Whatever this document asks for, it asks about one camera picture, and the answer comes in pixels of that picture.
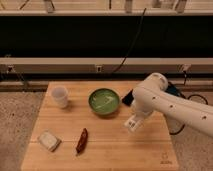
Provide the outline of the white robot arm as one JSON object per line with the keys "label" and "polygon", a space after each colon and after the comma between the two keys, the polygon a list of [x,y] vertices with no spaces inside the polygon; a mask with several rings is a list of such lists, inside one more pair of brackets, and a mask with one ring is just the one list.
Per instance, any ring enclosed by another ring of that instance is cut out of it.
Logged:
{"label": "white robot arm", "polygon": [[186,100],[166,93],[167,78],[152,73],[133,89],[134,115],[127,125],[135,131],[154,111],[182,121],[184,124],[213,137],[213,106]]}

